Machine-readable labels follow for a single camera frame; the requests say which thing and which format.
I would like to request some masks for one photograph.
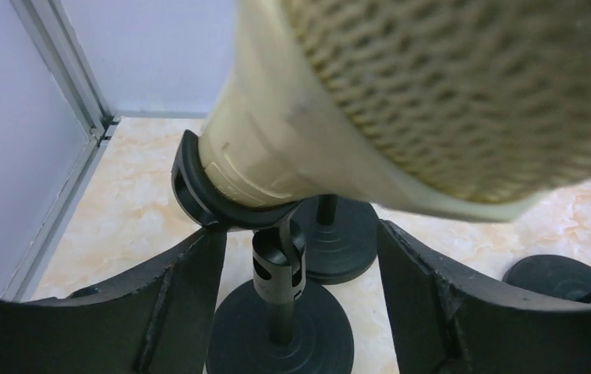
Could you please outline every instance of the stand pole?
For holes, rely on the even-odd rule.
[[[302,230],[288,218],[254,233],[254,277],[215,313],[208,374],[351,373],[348,317],[323,286],[310,282],[305,288],[305,245]]]
[[[331,226],[337,213],[337,195],[321,195],[318,199],[317,222],[321,226]]]
[[[288,345],[293,340],[293,312],[295,303],[268,306],[268,333],[271,342]]]

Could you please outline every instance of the microphone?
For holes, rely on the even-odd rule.
[[[589,0],[237,8],[235,65],[197,144],[233,203],[336,194],[505,222],[591,178]]]

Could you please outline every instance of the microphone grille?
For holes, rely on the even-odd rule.
[[[349,121],[430,187],[506,203],[591,178],[590,0],[283,0]]]

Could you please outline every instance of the marble floor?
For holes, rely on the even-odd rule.
[[[34,299],[64,297],[113,277],[166,249],[197,226],[168,207],[176,147],[203,121],[124,118],[80,200]],[[433,249],[491,277],[537,253],[591,266],[591,182],[561,189],[512,224],[468,224],[377,207]],[[229,236],[218,303],[252,277],[251,233]],[[356,340],[353,373],[398,373],[378,264],[362,277],[328,288],[343,305]]]

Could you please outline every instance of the round stand base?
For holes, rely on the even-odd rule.
[[[349,374],[353,334],[342,306],[314,282],[295,302],[293,339],[279,346],[268,339],[268,304],[249,281],[220,305],[208,346],[208,374]]]
[[[376,259],[376,211],[339,197],[334,222],[325,226],[317,222],[318,201],[306,200],[292,218],[305,233],[307,277],[320,284],[352,281]]]
[[[530,256],[512,266],[502,281],[537,294],[576,301],[591,292],[591,266],[563,256]]]

